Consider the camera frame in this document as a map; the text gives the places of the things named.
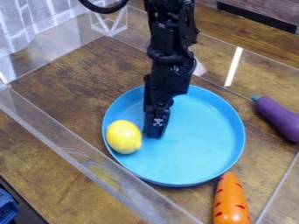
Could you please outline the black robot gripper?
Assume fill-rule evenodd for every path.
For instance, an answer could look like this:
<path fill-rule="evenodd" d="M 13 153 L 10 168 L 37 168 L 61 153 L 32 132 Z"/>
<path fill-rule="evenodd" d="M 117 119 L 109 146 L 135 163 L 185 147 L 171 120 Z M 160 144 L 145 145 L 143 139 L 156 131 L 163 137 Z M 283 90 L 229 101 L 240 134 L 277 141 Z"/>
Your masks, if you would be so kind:
<path fill-rule="evenodd" d="M 144 76 L 144 135 L 163 137 L 169 121 L 173 97 L 185 95 L 197 62 L 191 51 L 163 56 L 149 50 L 151 73 Z"/>

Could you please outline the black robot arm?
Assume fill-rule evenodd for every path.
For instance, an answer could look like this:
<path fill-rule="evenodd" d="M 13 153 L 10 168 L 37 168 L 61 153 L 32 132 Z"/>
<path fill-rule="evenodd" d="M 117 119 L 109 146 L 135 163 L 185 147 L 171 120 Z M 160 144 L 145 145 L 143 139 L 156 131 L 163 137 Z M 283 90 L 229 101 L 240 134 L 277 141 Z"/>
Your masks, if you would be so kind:
<path fill-rule="evenodd" d="M 173 97 L 185 95 L 196 60 L 189 46 L 197 43 L 195 0 L 144 0 L 151 43 L 151 73 L 144 77 L 144 134 L 164 135 Z"/>

